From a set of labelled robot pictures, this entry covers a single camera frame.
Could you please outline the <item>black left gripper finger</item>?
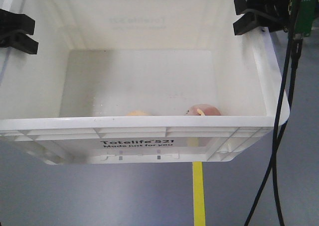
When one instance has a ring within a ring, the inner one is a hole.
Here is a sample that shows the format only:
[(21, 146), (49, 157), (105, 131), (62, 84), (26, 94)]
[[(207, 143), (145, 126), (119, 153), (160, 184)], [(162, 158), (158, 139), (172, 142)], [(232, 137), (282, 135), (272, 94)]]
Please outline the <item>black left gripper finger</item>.
[(14, 33), (34, 34), (34, 19), (23, 13), (0, 10), (0, 35), (9, 36)]
[(22, 33), (14, 33), (8, 36), (1, 36), (0, 47), (12, 47), (27, 54), (37, 54), (38, 52), (38, 42)]

